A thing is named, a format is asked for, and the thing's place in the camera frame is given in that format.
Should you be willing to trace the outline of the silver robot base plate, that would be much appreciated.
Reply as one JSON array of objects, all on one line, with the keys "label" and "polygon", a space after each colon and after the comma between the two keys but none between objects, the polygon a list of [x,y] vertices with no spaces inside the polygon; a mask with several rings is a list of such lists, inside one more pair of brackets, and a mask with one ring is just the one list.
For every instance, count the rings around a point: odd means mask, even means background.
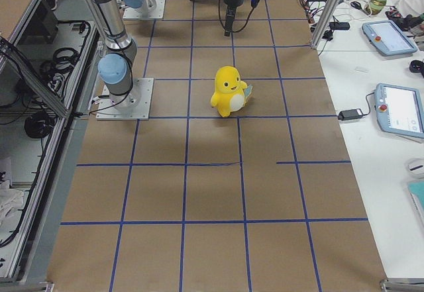
[{"label": "silver robot base plate", "polygon": [[136,78],[132,91],[125,100],[114,107],[114,104],[122,100],[117,96],[110,95],[106,85],[103,86],[102,94],[107,95],[99,102],[100,111],[96,112],[95,118],[98,121],[131,121],[149,119],[152,92],[154,87],[153,78]]}]

